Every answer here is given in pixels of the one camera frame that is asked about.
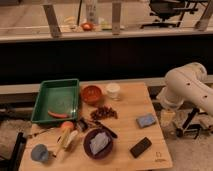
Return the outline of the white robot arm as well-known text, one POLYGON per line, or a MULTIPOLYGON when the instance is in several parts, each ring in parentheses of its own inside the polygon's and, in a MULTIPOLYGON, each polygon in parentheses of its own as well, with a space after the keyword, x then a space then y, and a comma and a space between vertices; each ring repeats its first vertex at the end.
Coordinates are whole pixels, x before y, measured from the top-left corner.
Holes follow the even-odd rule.
POLYGON ((213 89, 203 83, 206 77, 206 68, 198 62, 173 68, 166 73, 157 99, 170 110, 179 109, 187 100, 213 117, 213 89))

